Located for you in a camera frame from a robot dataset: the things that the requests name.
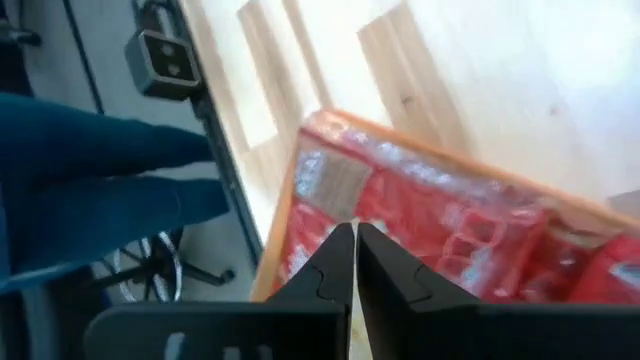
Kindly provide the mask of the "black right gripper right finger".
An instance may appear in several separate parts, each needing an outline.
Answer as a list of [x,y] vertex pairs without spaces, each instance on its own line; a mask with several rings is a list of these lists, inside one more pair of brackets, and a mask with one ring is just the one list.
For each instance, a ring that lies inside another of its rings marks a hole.
[[357,273],[374,360],[640,360],[640,306],[485,303],[368,223]]

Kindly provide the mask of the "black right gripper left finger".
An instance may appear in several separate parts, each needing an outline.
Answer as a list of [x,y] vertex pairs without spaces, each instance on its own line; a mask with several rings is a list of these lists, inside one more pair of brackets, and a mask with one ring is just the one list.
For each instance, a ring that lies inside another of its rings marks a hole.
[[99,314],[87,360],[346,360],[355,237],[335,227],[263,302],[134,303]]

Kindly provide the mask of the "red popcorn bag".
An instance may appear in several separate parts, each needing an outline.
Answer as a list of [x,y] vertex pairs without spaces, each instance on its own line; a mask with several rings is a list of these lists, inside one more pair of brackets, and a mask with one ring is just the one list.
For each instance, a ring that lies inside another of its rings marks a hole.
[[590,260],[568,302],[640,305],[640,239],[620,235]]
[[355,213],[456,285],[489,302],[518,302],[551,213],[538,195],[442,157],[363,150],[369,170]]
[[366,156],[374,139],[350,130],[337,140],[305,134],[295,155],[291,205],[272,290],[291,280],[342,222],[371,222],[387,231],[379,215],[367,215],[364,195],[375,165]]

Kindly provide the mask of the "orange plastic basket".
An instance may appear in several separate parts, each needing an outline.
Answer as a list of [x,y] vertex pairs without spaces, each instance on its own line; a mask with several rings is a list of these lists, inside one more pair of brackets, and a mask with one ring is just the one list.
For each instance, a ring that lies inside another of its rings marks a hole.
[[298,132],[296,145],[287,168],[274,221],[261,260],[253,298],[263,300],[272,290],[276,266],[284,242],[287,213],[291,205],[295,155],[301,137],[308,134],[337,140],[350,130],[374,139],[371,154],[389,159],[399,151],[442,157],[457,162],[469,171],[525,187],[538,195],[551,217],[542,240],[534,249],[520,287],[518,302],[568,302],[567,298],[597,251],[620,235],[640,239],[640,222],[608,211],[566,193],[536,184],[522,177],[478,163],[467,157],[426,145],[397,131],[369,123],[343,111],[321,110],[313,113]]

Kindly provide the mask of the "black office chair base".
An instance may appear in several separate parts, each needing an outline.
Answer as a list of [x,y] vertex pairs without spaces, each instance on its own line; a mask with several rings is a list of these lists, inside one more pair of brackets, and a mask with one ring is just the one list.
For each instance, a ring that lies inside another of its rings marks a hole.
[[111,259],[98,261],[107,274],[88,283],[91,290],[105,291],[117,287],[127,302],[178,302],[182,298],[184,279],[191,278],[220,287],[233,281],[232,268],[213,274],[183,260],[179,252],[184,229],[160,232],[135,242],[137,250],[122,247]]

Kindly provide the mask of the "person's leg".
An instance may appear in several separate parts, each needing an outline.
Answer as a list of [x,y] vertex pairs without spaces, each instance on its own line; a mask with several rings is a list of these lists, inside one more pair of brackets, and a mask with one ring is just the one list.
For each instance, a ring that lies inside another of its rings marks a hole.
[[228,212],[212,179],[88,178],[0,185],[0,294],[44,283],[135,240]]
[[138,174],[213,159],[207,138],[0,93],[0,176],[23,181]]

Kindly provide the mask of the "black aluminium table frame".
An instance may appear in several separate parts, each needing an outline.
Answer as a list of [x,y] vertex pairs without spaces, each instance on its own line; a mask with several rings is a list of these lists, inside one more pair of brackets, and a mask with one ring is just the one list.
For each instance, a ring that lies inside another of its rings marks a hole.
[[250,251],[251,261],[257,265],[263,253],[263,245],[250,214],[244,189],[232,159],[231,149],[224,135],[218,106],[210,94],[210,85],[205,78],[204,67],[198,57],[185,13],[178,0],[131,0],[131,5],[136,22],[136,32],[142,29],[157,31],[169,38],[186,41],[194,51],[201,75],[201,84],[186,100],[191,103],[194,115],[202,123],[209,139],[219,179],[223,184],[229,205],[238,216]]

